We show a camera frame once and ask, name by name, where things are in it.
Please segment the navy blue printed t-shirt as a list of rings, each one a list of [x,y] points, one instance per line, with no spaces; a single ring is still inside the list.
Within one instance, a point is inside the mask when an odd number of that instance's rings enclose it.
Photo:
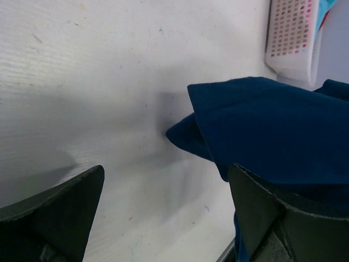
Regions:
[[[314,91],[263,77],[188,87],[193,113],[166,131],[212,161],[237,164],[286,191],[348,212],[348,84]],[[249,261],[234,214],[236,261]]]

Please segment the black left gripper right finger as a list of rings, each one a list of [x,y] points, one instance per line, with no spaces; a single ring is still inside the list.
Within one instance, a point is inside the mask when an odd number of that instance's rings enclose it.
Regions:
[[[249,261],[348,261],[348,212],[234,164],[229,184]]]

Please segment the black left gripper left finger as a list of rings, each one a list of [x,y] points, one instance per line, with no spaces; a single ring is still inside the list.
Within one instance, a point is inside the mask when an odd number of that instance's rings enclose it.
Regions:
[[[104,179],[96,165],[1,208],[1,261],[83,261]]]

